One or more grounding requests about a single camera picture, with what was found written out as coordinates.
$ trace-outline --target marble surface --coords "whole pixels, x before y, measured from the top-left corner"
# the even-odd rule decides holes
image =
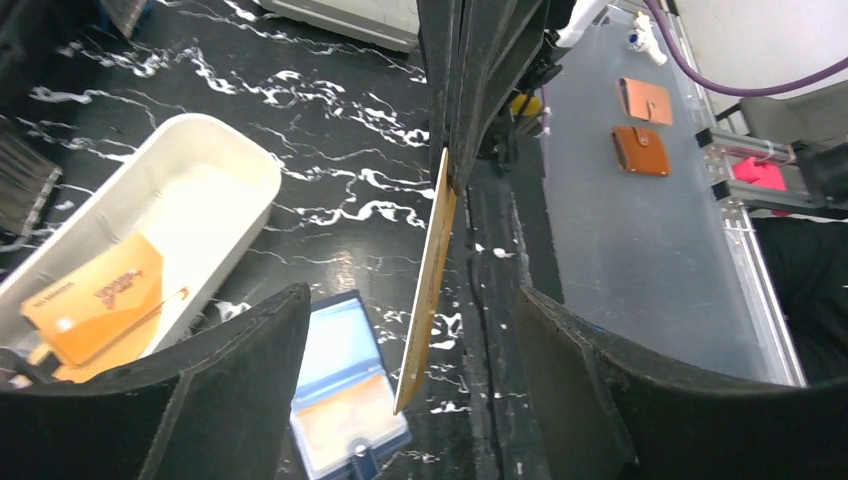
[[[250,0],[157,0],[129,44],[80,31],[11,115],[66,175],[41,229],[0,254],[0,278],[164,120],[206,113],[272,152],[282,187],[267,227],[205,309],[203,325],[292,282],[308,282],[315,299],[359,289],[396,378],[433,196],[426,133],[417,128],[427,98],[419,65],[415,52],[395,58],[263,13]],[[381,478],[475,476],[460,274],[449,265],[430,378],[406,410],[414,440],[386,459]],[[278,478],[299,478],[297,462],[287,439]]]

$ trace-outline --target black pants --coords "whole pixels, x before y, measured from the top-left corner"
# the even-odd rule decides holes
[[[809,383],[848,377],[848,223],[754,221]]]

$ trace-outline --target thin wooden board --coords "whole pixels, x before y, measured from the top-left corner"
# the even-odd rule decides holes
[[[400,367],[400,381],[395,394],[395,415],[409,405],[426,377],[430,333],[438,311],[442,275],[445,272],[453,217],[456,213],[457,193],[448,181],[448,161],[448,150],[444,149],[439,178],[436,181],[436,196],[430,211],[427,239],[424,242],[421,270],[418,273],[418,285],[412,303],[409,332]]]

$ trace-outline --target gray table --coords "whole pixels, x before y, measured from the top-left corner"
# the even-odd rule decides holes
[[[694,139],[691,97],[681,93],[673,60],[657,67],[627,50],[628,18],[587,30],[546,91],[553,115],[545,196],[565,305],[692,365],[797,384],[787,373],[785,349],[752,318],[743,294]],[[671,157],[668,178],[624,173],[616,162],[612,127],[645,126],[624,115],[620,77],[671,94],[674,125],[651,127]]]

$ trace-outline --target leather wallet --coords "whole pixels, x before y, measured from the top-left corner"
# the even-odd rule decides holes
[[[612,139],[618,163],[625,172],[667,177],[671,162],[660,135],[641,127],[613,127]]]
[[[624,112],[631,117],[661,125],[672,124],[668,90],[632,78],[618,80],[618,92]]]

